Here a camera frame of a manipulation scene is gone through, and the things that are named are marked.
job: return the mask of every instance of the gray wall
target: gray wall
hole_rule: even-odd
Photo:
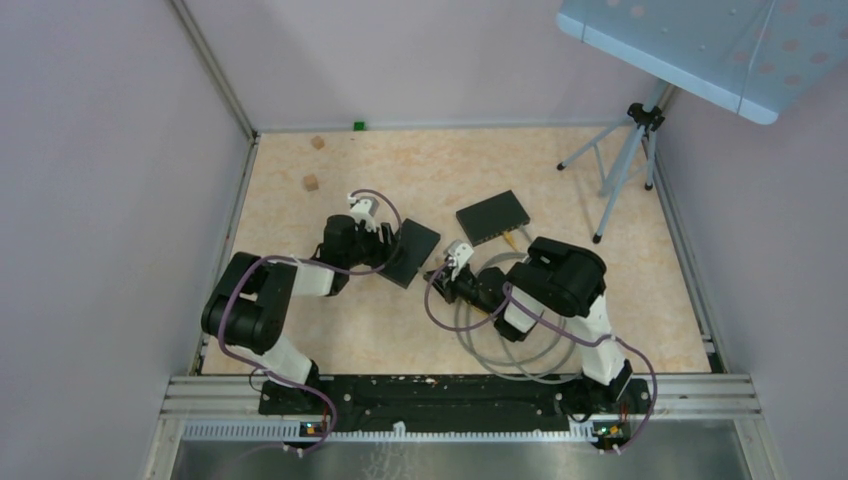
[[[648,75],[555,24],[562,0],[189,0],[260,130],[610,119]]]
[[[848,63],[774,125],[684,94],[662,133],[725,357],[793,478],[845,478]]]
[[[0,478],[136,478],[246,142],[163,1],[6,0],[0,65]]]

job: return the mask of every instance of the yellow object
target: yellow object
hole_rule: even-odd
[[[504,240],[506,240],[506,243],[508,243],[509,246],[512,247],[512,249],[517,252],[518,247],[515,246],[515,239],[512,238],[512,234],[509,233],[509,232],[504,232],[502,235],[504,237]]]

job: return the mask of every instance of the light blue board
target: light blue board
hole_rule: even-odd
[[[761,124],[848,57],[848,0],[566,0],[557,24]]]

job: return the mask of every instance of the beige surface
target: beige surface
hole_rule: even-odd
[[[626,184],[603,242],[593,245],[591,237],[606,205],[597,195],[600,178],[593,155],[584,155],[564,172],[554,169],[597,131],[334,132],[321,134],[321,149],[311,143],[315,133],[263,135],[234,251],[309,256],[321,241],[325,219],[347,211],[347,193],[373,188],[388,195],[404,217],[442,234],[435,256],[453,239],[464,238],[454,216],[457,209],[512,189],[530,214],[531,235],[591,248],[605,260],[609,314],[617,335],[642,349],[658,371],[708,371],[656,191],[646,192],[643,178]],[[610,162],[625,133],[620,130],[601,144]],[[636,166],[644,161],[640,153]],[[317,191],[307,192],[301,183],[309,174],[318,177]],[[389,209],[381,207],[378,217],[390,219]],[[519,248],[527,247],[523,236],[515,239]],[[480,245],[472,268],[508,250],[502,239]],[[436,261],[431,258],[426,266],[435,268]],[[337,297],[293,298],[284,332],[322,373],[484,373],[454,333],[427,318],[424,286],[420,277],[408,290],[377,275],[353,277]],[[438,318],[452,324],[453,306],[435,292],[431,300]],[[505,358],[493,327],[472,335],[482,353]],[[528,356],[551,335],[537,326],[525,342],[514,345],[514,352]],[[567,342],[560,342],[547,360],[530,368],[539,371],[555,364],[556,352],[566,347]],[[633,365],[644,371],[638,359]],[[224,357],[211,342],[204,373],[249,370]],[[562,371],[577,370],[575,355]]]

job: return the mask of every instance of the gray hose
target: gray hose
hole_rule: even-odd
[[[480,267],[480,270],[486,269],[488,267],[491,267],[493,265],[496,265],[498,263],[501,263],[501,262],[504,262],[504,261],[507,261],[507,260],[518,260],[518,259],[523,259],[525,257],[526,257],[526,255],[523,254],[523,253],[515,253],[515,252],[507,252],[507,253],[495,255],[494,257],[489,259],[486,263],[484,263]],[[466,306],[466,308],[465,308],[465,324],[467,326],[471,323],[471,306],[468,305],[467,303],[465,304],[465,306]],[[454,311],[454,324],[456,325],[456,327],[460,326],[461,311],[462,311],[462,303],[459,303],[459,304],[457,304],[456,309]],[[565,323],[566,323],[565,317],[560,317],[559,326],[561,328],[565,328]],[[570,378],[564,378],[564,379],[560,379],[560,380],[547,380],[543,377],[556,372],[556,370],[558,370],[560,367],[562,367],[571,358],[571,355],[574,353],[574,343],[573,342],[571,343],[571,346],[569,347],[568,351],[565,353],[563,358],[559,362],[557,362],[556,365],[554,365],[553,367],[551,367],[550,369],[548,369],[545,372],[538,373],[538,374],[531,374],[530,372],[528,372],[526,369],[524,369],[522,367],[522,365],[525,365],[525,364],[528,364],[528,363],[531,363],[531,362],[535,362],[535,361],[541,359],[542,357],[547,355],[551,350],[553,350],[557,346],[557,344],[559,344],[559,341],[562,338],[560,335],[555,336],[554,339],[551,341],[551,343],[547,347],[542,349],[542,351],[540,351],[536,355],[533,355],[532,357],[529,357],[529,358],[526,358],[526,359],[523,359],[523,360],[516,360],[515,357],[513,356],[512,352],[509,350],[509,346],[507,345],[506,341],[503,339],[503,337],[500,337],[501,346],[503,347],[504,352],[506,353],[507,357],[510,360],[508,362],[488,358],[488,357],[478,353],[477,350],[474,348],[474,342],[471,339],[471,332],[469,332],[469,331],[457,332],[456,336],[457,336],[457,339],[459,339],[459,343],[462,345],[462,347],[465,349],[465,351],[467,351],[471,356],[473,356],[477,360],[477,362],[480,363],[480,366],[482,366],[484,369],[486,369],[489,373],[496,375],[498,377],[501,377],[501,378],[504,378],[504,379],[507,379],[507,380],[536,381],[536,382],[539,382],[539,383],[553,384],[553,385],[564,383],[564,382],[570,380]],[[516,376],[516,375],[506,374],[504,372],[499,372],[499,371],[495,370],[494,368],[492,368],[492,365],[499,366],[499,367],[517,368],[524,376],[519,377],[519,376]]]

